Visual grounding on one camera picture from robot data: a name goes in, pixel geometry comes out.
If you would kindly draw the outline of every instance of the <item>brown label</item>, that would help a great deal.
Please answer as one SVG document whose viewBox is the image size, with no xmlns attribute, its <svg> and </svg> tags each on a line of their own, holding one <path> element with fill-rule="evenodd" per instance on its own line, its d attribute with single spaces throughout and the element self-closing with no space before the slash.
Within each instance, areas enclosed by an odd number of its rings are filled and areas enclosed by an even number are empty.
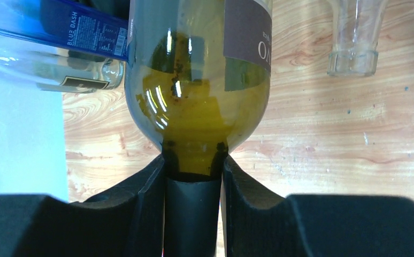
<svg viewBox="0 0 414 257">
<path fill-rule="evenodd" d="M 272 17 L 256 1 L 225 0 L 224 56 L 271 71 Z"/>
<path fill-rule="evenodd" d="M 105 89 L 108 86 L 108 84 L 109 82 L 107 81 L 65 76 L 64 81 L 60 85 L 66 87 Z"/>
</svg>

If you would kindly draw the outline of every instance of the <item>bottle mouth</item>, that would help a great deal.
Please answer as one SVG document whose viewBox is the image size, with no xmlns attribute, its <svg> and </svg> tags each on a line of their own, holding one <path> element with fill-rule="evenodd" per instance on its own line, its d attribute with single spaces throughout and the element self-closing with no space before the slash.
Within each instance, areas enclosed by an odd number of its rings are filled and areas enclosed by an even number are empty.
<svg viewBox="0 0 414 257">
<path fill-rule="evenodd" d="M 370 77 L 375 74 L 379 53 L 374 50 L 341 50 L 329 56 L 331 77 Z"/>
</svg>

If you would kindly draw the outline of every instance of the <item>barcode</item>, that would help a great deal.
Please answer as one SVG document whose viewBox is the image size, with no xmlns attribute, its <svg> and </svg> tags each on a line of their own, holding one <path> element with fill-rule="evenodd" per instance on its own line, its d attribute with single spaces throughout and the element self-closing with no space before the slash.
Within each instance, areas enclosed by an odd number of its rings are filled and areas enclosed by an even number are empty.
<svg viewBox="0 0 414 257">
<path fill-rule="evenodd" d="M 121 56 L 122 49 L 124 48 L 125 40 L 127 39 L 127 30 L 120 28 L 119 35 L 117 36 L 116 48 L 114 50 L 114 55 Z"/>
</svg>

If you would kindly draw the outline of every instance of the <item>wooden surface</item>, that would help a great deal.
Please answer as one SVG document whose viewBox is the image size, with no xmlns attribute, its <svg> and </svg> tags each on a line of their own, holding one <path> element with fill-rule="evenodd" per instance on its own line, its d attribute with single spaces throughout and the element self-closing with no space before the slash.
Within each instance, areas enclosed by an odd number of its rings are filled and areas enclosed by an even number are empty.
<svg viewBox="0 0 414 257">
<path fill-rule="evenodd" d="M 329 78 L 331 47 L 326 0 L 274 0 L 269 106 L 255 133 L 231 155 L 283 196 L 414 199 L 414 1 L 389 1 L 374 77 Z M 133 123 L 122 88 L 65 94 L 64 118 L 72 201 L 116 184 L 158 154 Z M 222 235 L 218 247 L 223 256 Z"/>
</svg>

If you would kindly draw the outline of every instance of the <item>blue label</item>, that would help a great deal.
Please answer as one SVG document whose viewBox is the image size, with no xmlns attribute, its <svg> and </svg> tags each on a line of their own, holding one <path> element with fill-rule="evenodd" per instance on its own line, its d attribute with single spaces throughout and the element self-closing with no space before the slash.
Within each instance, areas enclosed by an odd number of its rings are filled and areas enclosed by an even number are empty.
<svg viewBox="0 0 414 257">
<path fill-rule="evenodd" d="M 70 0 L 0 0 L 0 34 L 126 61 L 128 22 Z"/>
</svg>

